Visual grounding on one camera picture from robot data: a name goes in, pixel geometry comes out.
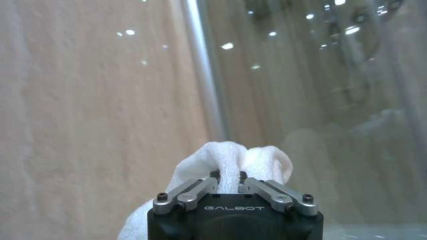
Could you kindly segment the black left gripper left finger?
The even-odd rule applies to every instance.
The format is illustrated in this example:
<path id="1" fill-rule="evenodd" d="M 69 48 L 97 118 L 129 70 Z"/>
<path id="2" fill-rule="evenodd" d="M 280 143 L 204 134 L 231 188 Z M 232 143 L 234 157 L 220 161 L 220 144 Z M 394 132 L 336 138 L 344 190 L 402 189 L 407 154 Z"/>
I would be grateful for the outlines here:
<path id="1" fill-rule="evenodd" d="M 215 194 L 220 183 L 220 171 L 212 171 L 204 179 L 189 179 L 172 190 L 160 192 L 152 202 L 155 214 L 169 214 L 176 206 L 192 211 L 207 194 Z"/>

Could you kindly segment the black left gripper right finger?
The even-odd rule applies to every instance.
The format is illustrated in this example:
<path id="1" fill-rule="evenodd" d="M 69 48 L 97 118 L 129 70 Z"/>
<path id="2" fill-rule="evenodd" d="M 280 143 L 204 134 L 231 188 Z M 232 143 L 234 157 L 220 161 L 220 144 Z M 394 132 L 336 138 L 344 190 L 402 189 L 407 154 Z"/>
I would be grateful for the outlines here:
<path id="1" fill-rule="evenodd" d="M 264 181 L 248 177 L 244 171 L 240 172 L 238 192 L 244 196 L 260 197 L 271 209 L 284 215 L 296 213 L 302 216 L 316 216 L 319 213 L 319 206 L 311 194 L 303 194 L 274 180 Z"/>

